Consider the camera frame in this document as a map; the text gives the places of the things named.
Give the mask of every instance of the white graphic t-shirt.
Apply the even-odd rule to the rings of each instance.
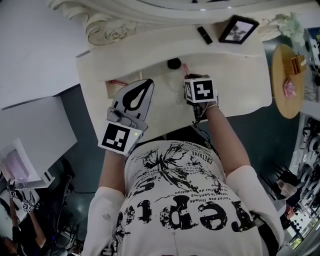
[[[182,141],[138,147],[125,165],[126,197],[100,187],[84,256],[276,255],[284,233],[251,166],[227,178],[217,155]]]

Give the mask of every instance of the wooden round table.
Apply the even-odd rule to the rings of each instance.
[[[285,74],[283,58],[293,58],[295,56],[294,50],[286,44],[279,44],[272,56],[271,82],[273,96],[279,112],[288,119],[294,118],[300,112],[305,93],[304,74],[302,72],[298,75],[289,76],[295,87],[295,96],[291,98],[285,96],[284,83],[288,77]]]

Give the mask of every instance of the white box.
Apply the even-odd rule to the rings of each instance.
[[[184,80],[185,97],[192,103],[213,102],[217,100],[217,89],[212,78]]]
[[[122,125],[119,122],[104,120],[101,124],[98,146],[128,156],[142,135],[142,130]]]

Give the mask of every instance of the pink object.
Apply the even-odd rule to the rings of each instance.
[[[6,159],[3,159],[2,162],[0,163],[0,169],[1,169],[1,172],[3,174],[3,176],[5,177],[5,179],[8,181],[8,180],[14,180],[15,179],[15,176],[13,175],[13,173],[10,171],[10,169],[8,169],[6,167]]]
[[[11,171],[13,176],[18,180],[25,180],[29,177],[29,173],[22,162],[17,150],[11,151],[5,158],[5,166]]]
[[[188,76],[189,75],[189,69],[186,63],[182,64],[182,70],[183,70],[183,75]]]
[[[285,81],[285,83],[283,85],[283,91],[284,91],[284,95],[287,98],[291,98],[291,97],[296,96],[295,85],[291,79],[288,79],[287,81]]]
[[[111,80],[109,81],[110,84],[117,84],[117,85],[121,85],[121,86],[127,86],[128,84],[125,82],[121,82],[119,80]]]

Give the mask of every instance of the gray floor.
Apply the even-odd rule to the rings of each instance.
[[[290,41],[278,37],[264,42],[268,62],[274,48],[279,43]],[[97,146],[97,138],[92,126],[80,86],[77,86],[61,95],[64,109],[69,118],[72,129],[78,142],[65,154],[75,172],[72,184],[77,192],[94,192],[104,159],[104,150]],[[252,166],[259,174],[272,172],[271,163],[290,165],[295,147],[299,116],[286,119],[279,113],[275,102],[253,113],[229,117],[233,129],[244,144]],[[208,131],[208,124],[200,127]],[[59,163],[52,166],[52,171],[61,172]],[[73,224],[81,223],[79,238],[86,234],[88,209],[93,194],[72,193],[67,198],[66,208],[74,215]]]

